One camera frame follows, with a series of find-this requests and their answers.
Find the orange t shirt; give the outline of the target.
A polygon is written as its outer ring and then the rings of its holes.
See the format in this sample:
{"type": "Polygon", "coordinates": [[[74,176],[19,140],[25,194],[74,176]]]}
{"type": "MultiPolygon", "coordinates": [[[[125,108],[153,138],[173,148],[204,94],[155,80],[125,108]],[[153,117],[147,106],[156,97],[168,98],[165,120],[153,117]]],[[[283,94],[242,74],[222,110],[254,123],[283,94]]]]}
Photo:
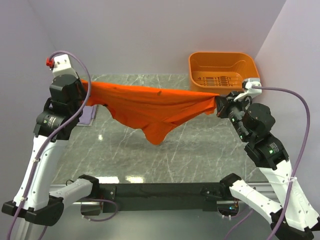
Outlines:
{"type": "Polygon", "coordinates": [[[163,142],[169,132],[217,107],[217,93],[108,82],[91,83],[87,106],[101,105],[119,123],[143,131],[153,145],[163,142]]]}

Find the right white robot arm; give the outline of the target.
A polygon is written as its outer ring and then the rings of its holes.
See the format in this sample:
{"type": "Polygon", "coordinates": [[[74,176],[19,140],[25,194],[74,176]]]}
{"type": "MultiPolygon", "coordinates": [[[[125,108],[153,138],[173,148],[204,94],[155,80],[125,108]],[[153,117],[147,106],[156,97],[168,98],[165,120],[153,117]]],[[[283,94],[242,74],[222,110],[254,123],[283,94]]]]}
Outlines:
{"type": "Polygon", "coordinates": [[[220,182],[217,197],[238,199],[259,213],[270,224],[279,240],[312,240],[320,229],[320,215],[311,206],[299,183],[292,177],[289,155],[270,131],[276,120],[268,106],[253,103],[250,96],[237,100],[234,91],[215,99],[217,117],[228,118],[244,150],[270,183],[278,202],[250,187],[235,173],[220,182]]]}

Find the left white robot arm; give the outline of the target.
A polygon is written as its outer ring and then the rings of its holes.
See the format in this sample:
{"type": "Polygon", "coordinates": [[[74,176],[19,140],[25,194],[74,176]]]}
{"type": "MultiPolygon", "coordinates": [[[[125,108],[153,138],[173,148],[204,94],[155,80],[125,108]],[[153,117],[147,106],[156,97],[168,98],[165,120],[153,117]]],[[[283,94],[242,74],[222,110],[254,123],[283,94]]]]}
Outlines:
{"type": "Polygon", "coordinates": [[[14,199],[5,202],[1,211],[51,227],[74,202],[82,198],[96,200],[100,184],[97,178],[83,174],[75,182],[50,191],[57,163],[79,122],[87,93],[81,80],[72,74],[56,76],[49,91],[51,96],[36,118],[32,153],[23,182],[14,199]]]}

